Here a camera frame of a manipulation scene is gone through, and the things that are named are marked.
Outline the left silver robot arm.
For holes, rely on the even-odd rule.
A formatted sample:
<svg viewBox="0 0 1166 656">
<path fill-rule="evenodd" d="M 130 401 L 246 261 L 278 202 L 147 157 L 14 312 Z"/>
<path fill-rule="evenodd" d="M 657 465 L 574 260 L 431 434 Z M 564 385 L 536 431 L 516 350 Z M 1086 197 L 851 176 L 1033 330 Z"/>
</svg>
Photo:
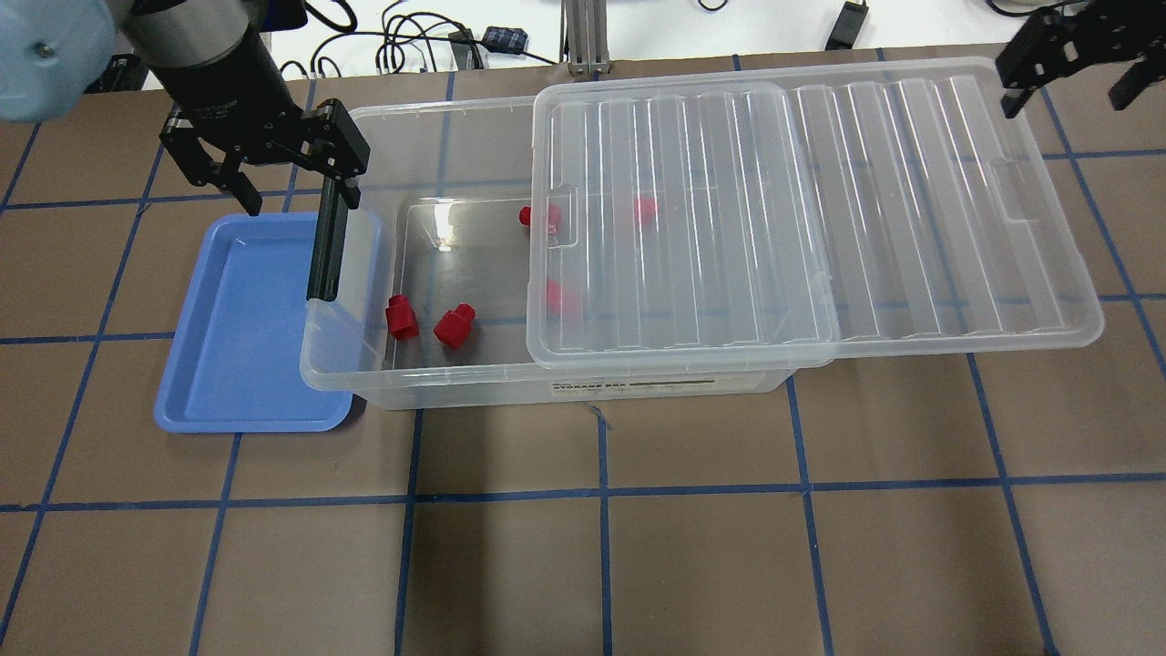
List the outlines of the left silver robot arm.
<svg viewBox="0 0 1166 656">
<path fill-rule="evenodd" d="M 258 216 L 261 195 L 244 168 L 296 165 L 324 179 L 326 198 L 361 203 L 370 144 L 340 100 L 304 108 L 292 98 L 264 36 L 310 20 L 338 22 L 308 1 L 5 1 L 5 124 L 66 115 L 99 80 L 119 40 L 173 100 L 159 141 L 191 186 L 215 186 Z"/>
</svg>

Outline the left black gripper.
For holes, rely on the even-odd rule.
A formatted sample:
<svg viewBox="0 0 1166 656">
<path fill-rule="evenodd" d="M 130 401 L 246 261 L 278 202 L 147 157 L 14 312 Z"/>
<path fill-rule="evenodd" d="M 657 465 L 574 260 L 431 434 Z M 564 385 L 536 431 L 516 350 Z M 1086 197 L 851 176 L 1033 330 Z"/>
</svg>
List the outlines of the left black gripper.
<svg viewBox="0 0 1166 656">
<path fill-rule="evenodd" d="M 175 110 L 159 140 L 188 182 L 226 188 L 247 216 L 260 216 L 264 198 L 241 172 L 243 165 L 297 165 L 340 181 L 339 196 L 347 209 L 361 204 L 356 178 L 367 171 L 371 147 L 337 98 L 312 110 L 290 104 L 258 117 L 230 108 L 195 118 Z"/>
</svg>

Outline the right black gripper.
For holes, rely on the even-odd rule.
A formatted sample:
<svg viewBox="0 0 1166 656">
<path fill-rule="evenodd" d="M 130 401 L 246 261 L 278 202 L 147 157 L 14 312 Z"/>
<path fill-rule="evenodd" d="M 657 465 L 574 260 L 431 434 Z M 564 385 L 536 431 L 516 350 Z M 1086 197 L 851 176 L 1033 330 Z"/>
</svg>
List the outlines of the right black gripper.
<svg viewBox="0 0 1166 656">
<path fill-rule="evenodd" d="M 1003 115 L 1019 115 L 1054 80 L 1125 62 L 1130 68 L 1108 92 L 1116 111 L 1165 79 L 1163 1 L 1087 1 L 1073 14 L 1053 5 L 1037 8 L 995 59 Z"/>
</svg>

